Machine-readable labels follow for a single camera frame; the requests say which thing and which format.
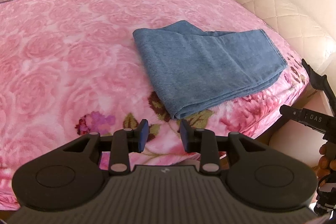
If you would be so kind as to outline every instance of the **bed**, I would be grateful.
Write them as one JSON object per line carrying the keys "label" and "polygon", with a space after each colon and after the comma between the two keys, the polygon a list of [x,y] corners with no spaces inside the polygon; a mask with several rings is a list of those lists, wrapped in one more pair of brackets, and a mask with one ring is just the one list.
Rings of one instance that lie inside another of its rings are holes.
{"label": "bed", "polygon": [[[257,94],[187,117],[193,127],[258,137],[308,84],[300,55],[235,0],[7,0],[0,3],[0,210],[19,205],[15,170],[87,132],[113,134],[149,121],[145,151],[131,165],[172,165],[186,154],[153,91],[132,38],[138,28],[187,20],[202,30],[263,29],[288,66]],[[107,168],[104,154],[100,167]]]}

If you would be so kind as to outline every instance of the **rose pattern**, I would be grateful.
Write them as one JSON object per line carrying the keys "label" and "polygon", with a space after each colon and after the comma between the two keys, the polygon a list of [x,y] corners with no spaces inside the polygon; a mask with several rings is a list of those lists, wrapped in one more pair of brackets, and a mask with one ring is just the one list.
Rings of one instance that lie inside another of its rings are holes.
{"label": "rose pattern", "polygon": [[[79,134],[112,134],[146,118],[150,138],[135,164],[170,165],[187,155],[179,121],[153,92],[132,32],[188,20],[203,30],[264,29],[288,62],[270,88],[188,117],[217,135],[253,138],[308,83],[300,56],[234,0],[12,0],[0,4],[0,210],[18,203],[15,170]],[[108,155],[101,166],[106,168]]]}

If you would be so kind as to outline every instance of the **folded blue denim fabric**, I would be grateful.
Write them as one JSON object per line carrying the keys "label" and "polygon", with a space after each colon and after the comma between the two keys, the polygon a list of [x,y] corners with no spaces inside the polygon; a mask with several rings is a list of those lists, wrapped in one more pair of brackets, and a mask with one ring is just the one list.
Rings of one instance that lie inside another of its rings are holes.
{"label": "folded blue denim fabric", "polygon": [[183,20],[133,37],[155,92],[176,119],[264,90],[287,66],[263,30],[206,32]]}

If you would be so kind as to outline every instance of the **finger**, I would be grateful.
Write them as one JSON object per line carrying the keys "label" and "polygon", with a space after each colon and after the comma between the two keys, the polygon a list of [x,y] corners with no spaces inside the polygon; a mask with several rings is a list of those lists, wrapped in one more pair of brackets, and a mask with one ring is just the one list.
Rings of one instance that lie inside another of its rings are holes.
{"label": "finger", "polygon": [[319,167],[322,169],[326,169],[329,167],[329,160],[326,156],[322,156],[319,160]]}
{"label": "finger", "polygon": [[329,166],[332,170],[336,171],[336,160],[332,160]]}
{"label": "finger", "polygon": [[325,144],[323,144],[323,145],[320,147],[319,153],[320,153],[321,155],[325,155],[326,152],[327,152],[327,147],[326,147]]}
{"label": "finger", "polygon": [[317,170],[316,174],[317,174],[317,176],[318,176],[318,178],[320,180],[324,176],[329,175],[330,174],[330,170],[329,169],[321,169],[320,168],[320,169]]}

